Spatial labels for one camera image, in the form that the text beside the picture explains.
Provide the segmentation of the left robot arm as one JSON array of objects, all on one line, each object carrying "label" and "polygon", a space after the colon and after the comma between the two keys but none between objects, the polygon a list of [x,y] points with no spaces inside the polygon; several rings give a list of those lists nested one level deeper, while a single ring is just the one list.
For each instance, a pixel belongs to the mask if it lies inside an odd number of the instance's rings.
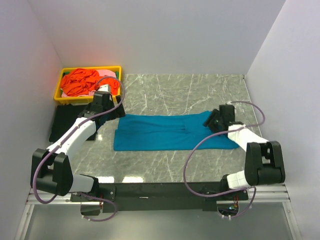
[{"label": "left robot arm", "polygon": [[88,201],[100,195],[97,177],[74,174],[71,160],[91,136],[107,121],[125,117],[123,97],[112,97],[107,91],[97,91],[93,101],[83,107],[73,125],[46,149],[38,148],[32,155],[30,186],[55,196],[82,192]]}]

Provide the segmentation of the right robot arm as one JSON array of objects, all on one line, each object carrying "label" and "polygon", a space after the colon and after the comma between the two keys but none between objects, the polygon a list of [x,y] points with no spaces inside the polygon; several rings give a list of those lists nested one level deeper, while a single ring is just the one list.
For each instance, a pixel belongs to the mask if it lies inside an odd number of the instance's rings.
[{"label": "right robot arm", "polygon": [[286,179],[281,144],[249,130],[244,123],[236,121],[235,113],[233,105],[223,104],[203,123],[214,134],[222,132],[245,151],[244,170],[226,175],[226,183],[219,187],[221,197],[226,200],[232,199],[237,189],[282,184]]}]

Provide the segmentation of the teal t shirt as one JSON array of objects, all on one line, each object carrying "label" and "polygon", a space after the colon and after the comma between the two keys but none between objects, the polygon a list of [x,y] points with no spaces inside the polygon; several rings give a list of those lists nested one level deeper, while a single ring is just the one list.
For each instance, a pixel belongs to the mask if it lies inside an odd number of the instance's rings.
[{"label": "teal t shirt", "polygon": [[210,112],[186,115],[134,115],[119,119],[113,150],[187,151],[213,133],[203,123]]}]

